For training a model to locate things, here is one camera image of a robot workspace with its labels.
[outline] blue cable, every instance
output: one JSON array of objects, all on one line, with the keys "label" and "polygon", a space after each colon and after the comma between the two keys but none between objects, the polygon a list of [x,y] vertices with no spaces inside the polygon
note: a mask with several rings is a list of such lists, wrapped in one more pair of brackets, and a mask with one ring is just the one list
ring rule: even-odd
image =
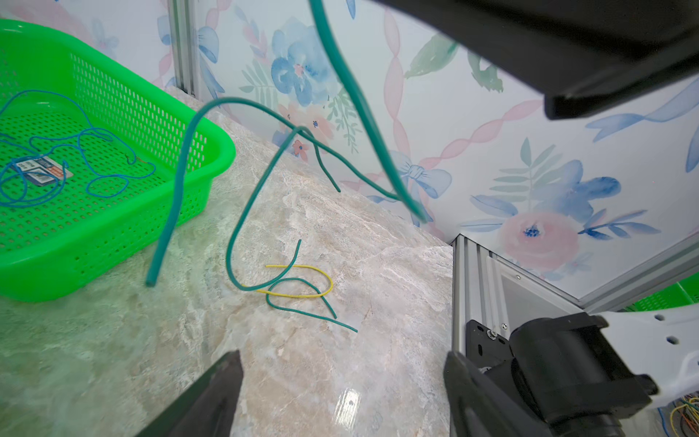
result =
[{"label": "blue cable", "polygon": [[[59,93],[51,92],[51,91],[42,91],[40,89],[27,89],[25,91],[17,93],[11,99],[7,100],[7,102],[5,102],[3,107],[0,108],[0,116],[2,116],[2,114],[5,112],[7,107],[9,107],[9,105],[16,98],[18,98],[19,96],[22,96],[23,94],[32,93],[32,92],[38,92],[38,93],[42,93],[42,94],[51,94],[51,95],[61,97],[63,99],[66,99],[67,101],[71,102],[73,105],[76,106],[76,108],[78,108],[78,110],[82,113],[83,117],[85,117],[85,120],[87,121],[87,123],[89,125],[89,128],[83,129],[81,132],[79,132],[77,134],[65,136],[62,138],[50,138],[50,137],[37,136],[37,135],[32,136],[28,140],[28,145],[30,148],[33,148],[33,150],[26,148],[23,145],[17,144],[16,142],[13,141],[15,139],[12,136],[0,132],[0,143],[15,146],[17,148],[20,148],[20,149],[32,154],[32,155],[27,155],[27,156],[24,156],[21,158],[12,159],[10,161],[10,163],[5,165],[5,167],[2,169],[2,171],[0,171],[0,196],[5,198],[5,201],[0,200],[0,206],[5,206],[8,208],[31,208],[31,207],[39,206],[43,203],[49,202],[49,201],[53,200],[56,196],[61,194],[61,192],[63,191],[63,188],[65,187],[65,184],[66,184],[66,169],[69,168],[69,165],[65,160],[62,162],[63,179],[59,179],[56,175],[52,175],[49,173],[22,171],[19,168],[19,166],[17,165],[20,162],[27,161],[28,159],[41,159],[41,158],[47,157],[47,156],[51,155],[57,148],[60,148],[60,147],[70,147],[70,148],[76,149],[78,151],[78,153],[80,153],[80,156],[82,157],[82,160],[84,161],[87,168],[95,176],[97,176],[95,179],[90,180],[87,183],[87,185],[85,186],[85,193],[90,195],[90,196],[93,196],[93,197],[99,197],[102,199],[109,199],[111,197],[118,196],[119,194],[123,193],[126,188],[129,187],[129,183],[130,183],[131,179],[135,179],[135,180],[144,179],[144,178],[150,177],[151,175],[153,175],[153,173],[155,173],[156,167],[152,162],[146,162],[146,164],[149,164],[152,167],[152,170],[147,175],[144,175],[144,176],[124,175],[121,173],[103,175],[103,174],[100,174],[97,170],[95,170],[94,167],[92,167],[92,165],[90,164],[89,160],[87,159],[87,156],[85,155],[85,149],[83,149],[82,146],[80,145],[80,142],[81,142],[83,136],[93,136],[93,137],[99,138],[103,141],[107,141],[109,143],[111,143],[113,141],[117,141],[118,143],[120,143],[121,145],[123,145],[124,147],[129,149],[129,152],[131,152],[131,159],[127,159],[128,165],[134,165],[136,163],[136,160],[137,160],[136,152],[134,151],[134,149],[129,147],[129,145],[126,144],[121,138],[112,134],[107,129],[104,129],[101,127],[95,127],[92,124],[92,122],[90,122],[89,117],[87,116],[87,113],[80,107],[80,105],[77,102],[75,102],[73,99],[71,99],[70,97],[64,96],[63,94],[59,94]],[[71,140],[75,140],[77,144],[61,143],[61,144],[52,146],[51,149],[49,150],[49,152],[47,152],[47,153],[34,155],[36,152],[39,151],[39,149],[34,145],[35,140],[44,140],[44,141],[71,141]],[[10,175],[9,177],[5,178],[4,176],[9,169],[14,170],[15,174]],[[48,175],[54,179],[54,182],[53,182],[54,185],[53,185],[53,188],[49,192],[47,192],[39,197],[27,199],[27,193],[29,191],[29,184],[27,183],[26,175],[32,175],[32,174],[41,175],[41,176]],[[14,178],[20,178],[20,180],[22,182],[22,194],[16,198],[8,195],[6,193],[6,191],[3,189],[3,185],[5,183],[7,183],[8,181],[13,180]],[[106,179],[106,178],[122,179],[125,182],[124,186],[118,192],[116,192],[114,194],[109,194],[109,195],[97,194],[97,193],[94,193],[90,190],[92,184],[94,184],[95,182],[97,182],[99,180]]]},{"label": "blue cable", "polygon": [[663,424],[663,431],[665,432],[665,435],[667,437],[670,437],[670,433],[668,432],[668,428],[665,425],[665,417],[663,416],[663,411],[660,408],[658,408],[658,414],[660,415],[660,420]]}]

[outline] marble countertop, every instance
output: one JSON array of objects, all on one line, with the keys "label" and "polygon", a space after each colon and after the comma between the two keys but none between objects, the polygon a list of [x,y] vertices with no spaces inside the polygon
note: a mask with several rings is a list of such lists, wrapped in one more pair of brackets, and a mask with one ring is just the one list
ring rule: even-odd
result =
[{"label": "marble countertop", "polygon": [[[201,104],[170,93],[193,108]],[[233,252],[244,283],[291,259],[335,281],[359,330],[271,308],[226,276],[225,246],[276,147],[221,113],[238,156],[206,210],[175,231],[158,285],[154,245],[56,301],[0,299],[0,435],[133,436],[226,351],[245,371],[233,436],[446,436],[452,249],[285,155]],[[318,273],[295,275],[326,288]],[[275,291],[300,292],[286,282]],[[325,315],[320,299],[274,298]]]}]

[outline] green wire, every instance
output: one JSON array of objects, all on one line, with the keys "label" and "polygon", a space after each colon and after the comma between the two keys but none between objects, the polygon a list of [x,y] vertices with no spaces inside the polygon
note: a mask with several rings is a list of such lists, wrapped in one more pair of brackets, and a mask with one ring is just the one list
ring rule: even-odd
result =
[{"label": "green wire", "polygon": [[[272,291],[272,288],[274,288],[278,283],[284,282],[285,280],[300,280],[301,282],[303,282],[303,283],[306,284],[307,286],[313,288],[313,289],[315,290],[316,293],[322,294],[322,293],[320,292],[320,290],[318,289],[318,287],[316,287],[315,285],[311,284],[310,282],[308,282],[307,280],[302,279],[302,278],[283,278],[283,279],[280,279],[280,280],[278,280],[277,282],[275,282],[271,287],[269,287],[269,291],[271,292],[271,291]],[[328,309],[330,310],[330,314],[333,315],[333,319],[337,319],[337,318],[338,318],[338,315],[335,314],[335,310],[334,310],[333,307],[330,305],[330,303],[328,303],[328,301],[325,299],[325,296],[320,296],[320,298],[323,299],[323,302],[325,302],[325,306],[328,307]]]},{"label": "green wire", "polygon": [[401,177],[398,175],[398,171],[391,160],[391,155],[386,147],[383,137],[381,137],[381,131],[379,130],[376,120],[374,119],[369,103],[367,103],[364,93],[361,91],[359,84],[354,79],[352,72],[347,67],[347,63],[340,54],[340,48],[338,48],[335,38],[333,37],[333,32],[330,30],[330,24],[328,23],[328,18],[325,15],[325,9],[323,7],[322,0],[309,0],[310,10],[313,14],[313,20],[315,21],[316,28],[318,30],[318,36],[320,36],[320,41],[323,44],[325,52],[328,54],[330,63],[333,65],[335,72],[340,77],[340,81],[345,86],[347,93],[349,94],[354,107],[356,108],[356,113],[361,119],[361,123],[364,125],[366,134],[374,146],[374,152],[381,162],[381,166],[386,173],[386,177],[393,186],[394,190],[398,195],[398,199],[402,201],[408,210],[415,214],[422,222],[427,221],[424,209],[422,206],[415,201],[412,196],[408,193],[408,188],[403,184]]},{"label": "green wire", "polygon": [[[300,281],[302,281],[302,282],[305,282],[306,284],[308,284],[308,285],[310,285],[311,287],[313,287],[313,289],[314,289],[318,294],[321,294],[321,293],[320,293],[320,290],[318,290],[314,285],[312,285],[312,284],[311,284],[310,282],[308,282],[307,280],[304,280],[304,279],[301,279],[301,278],[283,278],[283,279],[280,279],[280,280],[278,280],[276,283],[274,283],[271,287],[269,287],[269,291],[272,291],[272,288],[276,287],[277,284],[279,284],[280,282],[284,282],[284,281],[287,281],[287,280],[300,280]],[[347,328],[347,329],[351,329],[351,330],[354,331],[354,332],[358,332],[355,328],[351,327],[350,325],[344,324],[344,323],[342,323],[342,322],[338,322],[337,320],[332,320],[332,319],[329,319],[329,318],[327,318],[327,317],[323,317],[323,316],[321,316],[321,315],[315,315],[315,314],[307,313],[307,312],[305,312],[305,311],[294,310],[293,308],[285,308],[285,307],[283,307],[283,306],[277,306],[277,305],[275,305],[274,303],[272,303],[272,301],[269,300],[269,296],[270,296],[269,294],[267,294],[266,296],[267,296],[267,304],[268,304],[269,306],[271,306],[272,308],[277,308],[278,310],[282,310],[282,311],[291,311],[292,313],[298,313],[298,314],[302,314],[302,315],[307,315],[308,317],[313,317],[313,318],[315,318],[315,319],[327,320],[328,322],[332,322],[332,323],[334,323],[334,324],[339,324],[339,325],[342,326],[342,327],[345,327],[345,328]]]},{"label": "green wire", "polygon": [[[400,200],[398,197],[386,191],[385,189],[381,188],[379,185],[376,185],[371,179],[367,178],[365,175],[361,174],[359,170],[357,170],[352,163],[347,161],[347,159],[337,153],[335,150],[329,148],[325,144],[321,143],[320,141],[316,140],[313,135],[311,134],[310,130],[308,130],[307,127],[304,126],[294,126],[291,122],[289,122],[286,118],[283,116],[271,111],[269,108],[266,106],[261,105],[260,103],[257,103],[256,101],[248,100],[248,99],[243,99],[240,97],[222,97],[221,99],[215,99],[204,106],[197,111],[196,114],[194,114],[194,117],[192,118],[192,121],[189,122],[187,125],[187,129],[185,130],[185,136],[182,140],[182,149],[180,150],[180,157],[178,159],[178,167],[175,171],[175,187],[173,190],[173,203],[170,208],[170,214],[168,216],[168,219],[165,223],[165,227],[163,228],[162,233],[160,234],[160,237],[158,239],[158,246],[155,249],[155,253],[153,254],[153,260],[151,261],[150,268],[148,269],[148,274],[146,277],[146,285],[148,287],[154,287],[157,279],[158,279],[158,274],[160,272],[160,268],[163,264],[163,259],[165,257],[165,251],[167,251],[168,244],[170,243],[170,239],[172,238],[172,234],[175,231],[175,225],[177,224],[177,220],[180,216],[180,210],[182,209],[182,199],[184,197],[184,190],[185,190],[185,171],[187,170],[187,156],[189,155],[189,149],[192,145],[192,138],[194,137],[194,132],[196,131],[196,126],[199,124],[201,119],[208,113],[210,110],[215,108],[216,106],[220,106],[226,103],[238,103],[242,105],[247,105],[247,106],[252,106],[253,108],[257,108],[259,110],[262,110],[265,113],[268,113],[269,115],[272,115],[274,118],[279,120],[280,122],[284,123],[288,127],[292,128],[292,131],[290,135],[287,137],[286,140],[284,140],[284,143],[280,146],[279,150],[277,153],[274,155],[274,158],[272,158],[272,161],[270,161],[269,165],[267,166],[267,169],[265,170],[265,173],[262,175],[262,178],[259,180],[257,185],[255,186],[255,190],[253,191],[252,195],[250,198],[247,200],[247,203],[245,204],[245,208],[243,209],[243,214],[241,214],[240,219],[238,219],[238,223],[236,224],[236,228],[233,230],[233,235],[231,236],[231,240],[229,241],[228,244],[228,250],[226,252],[226,269],[228,270],[229,277],[231,279],[231,282],[239,289],[245,290],[245,291],[253,291],[258,288],[264,288],[272,283],[274,283],[277,279],[281,278],[284,274],[286,274],[287,271],[291,268],[291,266],[294,265],[294,262],[296,261],[296,256],[298,255],[298,249],[301,246],[301,240],[298,241],[296,245],[296,251],[294,253],[294,259],[291,261],[291,263],[288,265],[288,267],[281,272],[280,275],[278,275],[274,280],[265,282],[264,284],[261,285],[255,285],[251,287],[246,287],[242,284],[240,284],[235,277],[233,276],[233,271],[231,269],[231,252],[233,250],[233,244],[235,243],[235,239],[238,236],[238,233],[240,232],[240,228],[243,227],[243,223],[245,221],[245,218],[247,217],[247,214],[250,212],[250,208],[252,207],[253,202],[257,198],[257,194],[260,192],[262,189],[262,186],[264,183],[267,181],[267,177],[269,177],[270,173],[272,172],[272,169],[274,166],[277,164],[277,161],[282,156],[282,153],[286,149],[286,147],[289,146],[291,143],[291,140],[296,134],[301,135],[302,137],[306,138],[307,140],[311,141],[314,145],[320,147],[321,149],[327,151],[334,157],[338,158],[344,165],[346,165],[357,177],[362,179],[364,182],[369,184],[371,187],[376,189],[378,192],[383,194],[384,196],[390,198],[390,199],[395,199],[395,200]],[[390,165],[394,170],[395,166],[393,165],[393,162],[389,160],[388,165]],[[336,189],[339,190],[339,187],[337,184],[335,184],[335,181],[333,178],[330,176],[329,173],[326,173],[330,181],[335,185]]]},{"label": "green wire", "polygon": [[[257,198],[257,195],[260,193],[260,190],[262,189],[264,183],[267,181],[267,178],[271,174],[274,166],[277,164],[279,159],[282,156],[282,153],[286,150],[286,148],[289,146],[295,135],[301,135],[303,138],[306,140],[310,141],[314,148],[315,148],[315,155],[318,158],[318,164],[320,165],[321,169],[323,172],[325,172],[325,175],[328,177],[330,182],[333,184],[335,189],[339,192],[340,187],[337,185],[335,180],[332,178],[328,170],[326,169],[321,157],[320,157],[320,151],[319,148],[327,151],[334,157],[338,158],[344,165],[346,165],[357,177],[359,177],[362,181],[366,182],[369,186],[371,186],[373,189],[376,189],[379,193],[383,194],[385,197],[393,200],[400,200],[402,201],[405,206],[408,208],[408,210],[416,215],[421,221],[426,221],[426,214],[424,209],[420,206],[420,204],[413,199],[410,194],[408,193],[407,187],[403,184],[403,181],[401,180],[400,176],[398,175],[398,171],[396,170],[395,165],[393,164],[391,160],[391,155],[389,154],[389,151],[386,147],[386,144],[383,140],[383,137],[381,137],[381,133],[379,131],[379,128],[376,124],[376,120],[374,120],[374,117],[372,116],[371,109],[366,101],[366,98],[364,97],[363,92],[359,88],[359,85],[357,84],[356,80],[354,79],[354,76],[352,75],[352,72],[349,70],[347,67],[347,64],[345,63],[345,60],[343,59],[342,55],[340,54],[340,50],[333,38],[332,31],[330,30],[330,26],[327,21],[327,17],[325,15],[325,10],[323,7],[322,0],[309,0],[310,2],[310,7],[311,11],[313,14],[313,18],[316,22],[318,34],[320,37],[320,41],[323,44],[323,47],[328,55],[328,58],[330,59],[330,62],[333,65],[333,68],[335,69],[336,73],[338,74],[338,77],[342,81],[343,85],[345,86],[345,89],[347,90],[347,93],[349,94],[350,99],[352,100],[352,103],[354,104],[357,114],[359,115],[359,118],[362,122],[362,125],[364,126],[364,129],[366,129],[367,135],[369,137],[369,140],[372,143],[372,146],[374,147],[374,151],[376,152],[376,155],[383,167],[384,173],[386,174],[386,177],[388,178],[389,182],[393,186],[393,189],[396,190],[396,194],[393,194],[391,192],[388,192],[387,190],[381,188],[379,185],[377,185],[375,182],[373,182],[371,179],[367,178],[365,175],[359,172],[347,159],[345,159],[342,155],[337,153],[335,150],[332,150],[325,144],[321,143],[320,141],[316,140],[310,130],[306,127],[297,127],[294,126],[291,122],[289,122],[286,118],[283,116],[271,111],[267,107],[261,105],[260,103],[257,103],[255,101],[249,100],[249,99],[242,99],[239,97],[224,97],[221,99],[215,99],[207,104],[205,104],[197,113],[194,115],[192,118],[192,121],[189,122],[187,125],[187,129],[185,130],[185,135],[184,138],[182,139],[182,149],[180,150],[180,157],[178,160],[178,166],[175,171],[175,181],[174,181],[174,189],[173,189],[173,203],[170,209],[170,214],[168,216],[168,219],[165,223],[165,227],[163,228],[162,234],[159,237],[158,240],[158,246],[156,247],[155,253],[153,255],[153,260],[150,264],[150,268],[148,269],[148,274],[146,277],[146,285],[149,287],[155,286],[158,278],[158,274],[160,272],[160,268],[162,267],[163,259],[165,257],[165,252],[167,251],[168,244],[170,243],[170,239],[172,238],[172,234],[175,230],[175,226],[177,224],[178,218],[180,216],[180,211],[182,209],[182,199],[184,196],[184,188],[185,188],[185,172],[187,170],[187,157],[189,156],[189,150],[192,145],[192,139],[194,137],[194,133],[196,131],[196,127],[199,125],[199,122],[201,119],[204,117],[206,113],[208,113],[210,110],[215,108],[216,106],[220,106],[222,104],[226,103],[238,103],[238,104],[243,104],[247,106],[252,106],[254,108],[257,108],[259,110],[262,110],[263,112],[272,115],[275,119],[279,120],[281,123],[286,125],[287,127],[291,128],[291,133],[288,135],[288,137],[284,140],[284,143],[280,146],[279,150],[275,153],[274,158],[272,158],[272,161],[270,164],[267,166],[267,169],[265,170],[264,174],[260,178],[260,181],[257,183],[255,186],[255,189],[248,199],[247,203],[245,204],[245,208],[243,209],[243,213],[240,215],[240,218],[238,219],[238,223],[236,224],[236,228],[233,230],[233,234],[231,235],[231,239],[229,240],[228,248],[226,249],[226,270],[228,273],[229,278],[231,279],[231,282],[241,290],[245,291],[253,291],[259,288],[271,286],[270,290],[272,290],[272,287],[274,287],[277,283],[282,282],[283,280],[287,279],[282,279],[282,276],[284,276],[289,269],[294,265],[296,262],[296,258],[298,256],[298,251],[301,247],[301,240],[298,240],[298,243],[296,244],[296,250],[294,252],[294,258],[291,260],[289,265],[276,277],[274,277],[272,280],[269,280],[263,284],[260,285],[253,285],[253,286],[244,286],[240,282],[238,282],[233,275],[233,269],[231,268],[231,256],[233,252],[233,245],[235,244],[236,238],[238,237],[238,234],[240,233],[240,229],[243,227],[243,223],[245,222],[245,219],[247,218],[248,213],[250,212],[250,208],[252,207],[252,204],[254,203],[255,199]],[[288,280],[299,280],[298,278],[288,278]],[[285,310],[285,311],[291,311],[294,313],[299,313],[299,314],[304,314],[308,315],[311,317],[316,317],[318,319],[322,320],[328,320],[333,323],[337,323],[341,326],[347,327],[351,329],[352,331],[356,332],[356,329],[347,326],[346,324],[339,323],[335,320],[328,319],[327,317],[321,317],[317,315],[313,315],[310,313],[304,313],[303,311],[298,311],[298,310],[292,310],[291,308],[282,308],[273,305],[270,300],[269,300],[269,295],[267,295],[267,303],[269,303],[272,307],[278,308],[280,310]],[[329,304],[326,302],[328,307],[332,311],[332,307],[329,306]]]}]

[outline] green plastic basket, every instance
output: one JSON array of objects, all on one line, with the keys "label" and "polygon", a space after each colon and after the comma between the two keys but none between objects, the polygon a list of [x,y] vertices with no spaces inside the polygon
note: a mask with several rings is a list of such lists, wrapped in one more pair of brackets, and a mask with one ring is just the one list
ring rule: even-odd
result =
[{"label": "green plastic basket", "polygon": [[[131,180],[123,193],[102,199],[85,192],[95,176],[77,150],[60,148],[51,157],[59,163],[65,159],[75,175],[59,196],[37,207],[0,206],[0,294],[46,301],[77,290],[157,240],[172,202],[182,136],[194,111],[72,36],[0,20],[0,106],[27,89],[70,97],[96,127],[109,129],[135,150],[139,161],[128,165],[131,154],[123,145],[83,137],[87,159],[102,174],[145,175],[151,169],[145,162],[157,167],[149,178]],[[58,138],[87,127],[74,105],[47,94],[22,95],[0,116],[0,132],[24,144],[33,135]],[[23,153],[0,144],[0,163]],[[235,155],[231,138],[202,120],[187,162],[178,224],[205,208],[212,179]],[[109,178],[91,190],[116,193],[123,184]],[[31,188],[48,191],[50,186]],[[19,182],[3,189],[22,191]]]},{"label": "green plastic basket", "polygon": [[626,307],[628,311],[657,311],[699,303],[699,273]]}]

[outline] wall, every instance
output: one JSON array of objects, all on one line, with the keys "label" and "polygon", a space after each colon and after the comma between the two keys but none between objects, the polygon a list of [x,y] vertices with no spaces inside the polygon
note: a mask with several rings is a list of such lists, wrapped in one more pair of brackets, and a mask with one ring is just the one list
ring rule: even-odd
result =
[{"label": "wall", "polygon": [[[325,4],[432,221],[418,223],[328,157],[345,189],[445,241],[464,233],[576,297],[697,232],[699,80],[587,120],[550,122],[537,92],[434,29],[371,1]],[[200,98],[245,96],[275,108],[387,186],[305,0],[203,0],[196,22]],[[286,129],[268,116],[226,110],[283,140]],[[315,164],[304,141],[289,151]]]},{"label": "wall", "polygon": [[174,84],[166,0],[3,0],[0,17],[66,32],[158,87]]}]

